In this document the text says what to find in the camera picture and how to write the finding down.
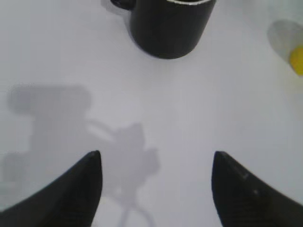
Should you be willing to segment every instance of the white rim stripe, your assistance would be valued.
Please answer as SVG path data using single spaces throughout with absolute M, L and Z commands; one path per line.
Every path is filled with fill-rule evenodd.
M 188 6 L 196 6 L 196 5 L 200 5 L 203 3 L 207 3 L 211 0 L 200 0 L 200 1 L 179 1 L 179 0 L 166 0 L 168 2 L 172 2 L 172 3 L 176 3 L 176 4 L 180 4 L 180 5 L 188 5 Z

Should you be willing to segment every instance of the black mug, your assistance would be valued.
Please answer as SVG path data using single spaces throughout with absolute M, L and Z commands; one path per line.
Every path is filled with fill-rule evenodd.
M 191 52 L 200 40 L 216 0 L 111 0 L 132 11 L 130 29 L 151 55 L 173 59 Z

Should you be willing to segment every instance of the yellow object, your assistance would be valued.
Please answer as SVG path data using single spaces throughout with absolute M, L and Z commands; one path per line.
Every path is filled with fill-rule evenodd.
M 299 46 L 291 52 L 289 63 L 299 76 L 303 76 L 303 46 Z

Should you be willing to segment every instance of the white surface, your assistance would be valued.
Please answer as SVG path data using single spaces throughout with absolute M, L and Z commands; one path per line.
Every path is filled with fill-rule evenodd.
M 303 203 L 303 79 L 267 38 L 277 20 L 302 25 L 302 3 L 220 0 L 196 49 L 167 61 L 137 48 L 109 0 L 0 1 L 0 158 L 17 182 L 1 182 L 0 207 L 95 149 L 95 227 L 220 226 L 216 150 Z

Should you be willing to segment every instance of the mug handle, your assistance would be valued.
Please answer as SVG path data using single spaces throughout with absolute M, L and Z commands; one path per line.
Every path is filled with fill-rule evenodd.
M 132 10 L 136 4 L 136 0 L 110 0 L 115 6 L 126 9 Z

